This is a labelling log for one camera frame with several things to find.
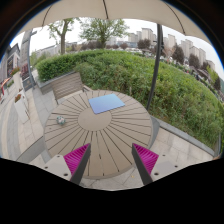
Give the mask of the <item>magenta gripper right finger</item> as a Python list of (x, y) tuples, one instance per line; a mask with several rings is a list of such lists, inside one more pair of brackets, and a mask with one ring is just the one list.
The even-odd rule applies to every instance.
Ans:
[(159, 155), (138, 144), (132, 144), (132, 155), (139, 171), (143, 185), (153, 182), (151, 172), (158, 160)]

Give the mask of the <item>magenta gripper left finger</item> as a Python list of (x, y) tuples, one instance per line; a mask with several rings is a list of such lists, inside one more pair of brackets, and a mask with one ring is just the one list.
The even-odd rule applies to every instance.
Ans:
[(83, 145), (64, 156), (64, 160), (71, 172), (70, 181), (79, 185), (91, 154), (91, 144)]

